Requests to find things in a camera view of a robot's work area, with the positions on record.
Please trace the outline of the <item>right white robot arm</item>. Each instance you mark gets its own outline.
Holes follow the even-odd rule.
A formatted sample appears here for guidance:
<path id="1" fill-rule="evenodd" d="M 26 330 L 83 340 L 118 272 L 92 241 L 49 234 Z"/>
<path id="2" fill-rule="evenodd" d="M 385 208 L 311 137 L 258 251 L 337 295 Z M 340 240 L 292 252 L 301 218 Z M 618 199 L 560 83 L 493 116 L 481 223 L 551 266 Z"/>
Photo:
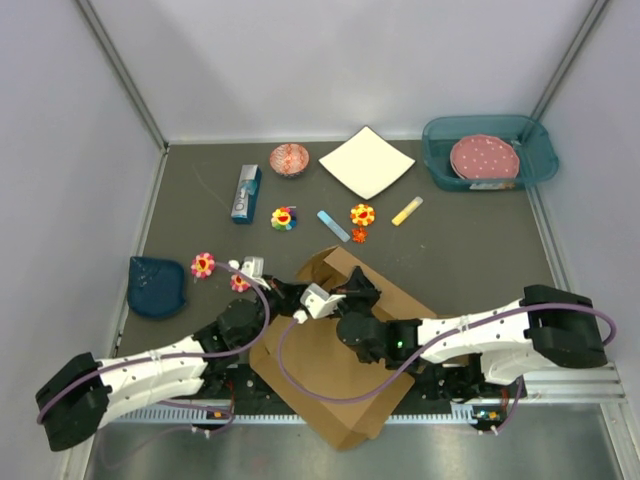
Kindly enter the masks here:
<path id="1" fill-rule="evenodd" d="M 602 367 L 617 332 L 601 334 L 611 320 L 589 298 L 541 284 L 505 306 L 444 319 L 378 319 L 381 292 L 361 268 L 329 292 L 337 337 L 360 362 L 383 363 L 393 379 L 426 373 L 449 398 L 487 396 L 547 366 Z"/>

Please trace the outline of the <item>brown cardboard box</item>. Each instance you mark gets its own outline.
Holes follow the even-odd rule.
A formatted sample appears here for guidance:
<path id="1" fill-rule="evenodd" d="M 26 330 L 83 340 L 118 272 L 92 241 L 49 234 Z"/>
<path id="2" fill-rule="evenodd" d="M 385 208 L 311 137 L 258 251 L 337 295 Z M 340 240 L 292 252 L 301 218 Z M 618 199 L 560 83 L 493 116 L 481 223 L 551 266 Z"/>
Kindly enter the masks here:
<path id="1" fill-rule="evenodd" d="M 386 321 L 436 316 L 342 247 L 332 247 L 312 256 L 298 272 L 297 279 L 332 288 L 344 283 L 356 266 L 360 266 L 381 291 L 381 299 L 373 308 L 377 318 Z M 266 333 L 250 349 L 252 370 L 334 449 L 349 450 L 376 438 L 414 385 L 413 378 L 403 373 L 381 393 L 354 404 L 337 405 L 312 398 L 289 383 L 279 367 L 277 347 L 290 322 L 288 316 L 274 318 Z M 295 326 L 285 339 L 284 365 L 297 384 L 311 392 L 335 399 L 358 397 L 381 385 L 392 372 L 381 363 L 361 363 L 338 339 L 336 323 L 335 319 L 318 319 Z"/>

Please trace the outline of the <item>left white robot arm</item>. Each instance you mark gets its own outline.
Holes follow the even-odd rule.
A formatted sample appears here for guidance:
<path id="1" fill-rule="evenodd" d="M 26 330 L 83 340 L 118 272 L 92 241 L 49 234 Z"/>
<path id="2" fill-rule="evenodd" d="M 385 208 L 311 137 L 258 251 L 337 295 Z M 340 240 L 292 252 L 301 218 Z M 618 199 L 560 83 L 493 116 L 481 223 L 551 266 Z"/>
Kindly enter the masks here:
<path id="1" fill-rule="evenodd" d="M 121 358 L 72 357 L 41 387 L 35 400 L 53 452 L 73 448 L 111 421 L 177 397 L 212 397 L 226 387 L 225 369 L 237 362 L 272 319 L 294 312 L 306 284 L 273 276 L 255 282 L 253 300 L 235 299 L 209 325 L 164 347 Z"/>

